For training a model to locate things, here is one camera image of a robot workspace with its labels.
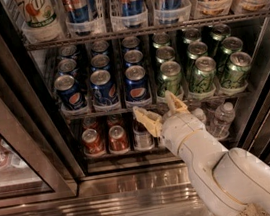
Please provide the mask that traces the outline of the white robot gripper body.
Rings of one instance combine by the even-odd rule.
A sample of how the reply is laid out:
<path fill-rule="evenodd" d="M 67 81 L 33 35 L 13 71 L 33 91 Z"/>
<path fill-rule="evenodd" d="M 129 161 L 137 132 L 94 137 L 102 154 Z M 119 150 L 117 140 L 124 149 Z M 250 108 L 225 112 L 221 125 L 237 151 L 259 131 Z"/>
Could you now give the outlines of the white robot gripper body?
<path fill-rule="evenodd" d="M 166 119 L 162 125 L 160 137 L 165 143 L 165 147 L 176 156 L 183 140 L 204 130 L 203 122 L 195 115 L 189 112 L 179 112 Z"/>

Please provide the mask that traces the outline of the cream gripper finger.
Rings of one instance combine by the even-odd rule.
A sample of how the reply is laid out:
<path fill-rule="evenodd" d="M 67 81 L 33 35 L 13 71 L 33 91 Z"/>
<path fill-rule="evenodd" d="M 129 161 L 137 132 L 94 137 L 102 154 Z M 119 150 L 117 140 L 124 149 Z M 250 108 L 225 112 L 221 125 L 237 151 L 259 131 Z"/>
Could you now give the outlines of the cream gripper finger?
<path fill-rule="evenodd" d="M 173 115 L 176 113 L 186 113 L 188 112 L 187 105 L 181 101 L 179 98 L 176 97 L 172 92 L 166 90 L 165 91 L 165 98 L 169 109 L 169 115 Z"/>
<path fill-rule="evenodd" d="M 133 112 L 138 122 L 144 125 L 145 129 L 153 136 L 160 137 L 162 129 L 162 117 L 142 107 L 134 107 Z"/>

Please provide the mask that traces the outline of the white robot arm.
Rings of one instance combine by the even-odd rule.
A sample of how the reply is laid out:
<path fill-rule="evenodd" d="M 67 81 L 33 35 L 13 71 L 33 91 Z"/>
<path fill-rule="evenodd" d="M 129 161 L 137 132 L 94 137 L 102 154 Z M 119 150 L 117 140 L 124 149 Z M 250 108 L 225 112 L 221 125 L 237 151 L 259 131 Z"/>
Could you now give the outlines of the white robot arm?
<path fill-rule="evenodd" d="M 270 167 L 244 149 L 227 149 L 183 101 L 169 91 L 165 96 L 165 115 L 135 107 L 135 118 L 183 160 L 191 185 L 211 213 L 236 216 L 257 204 L 270 214 Z"/>

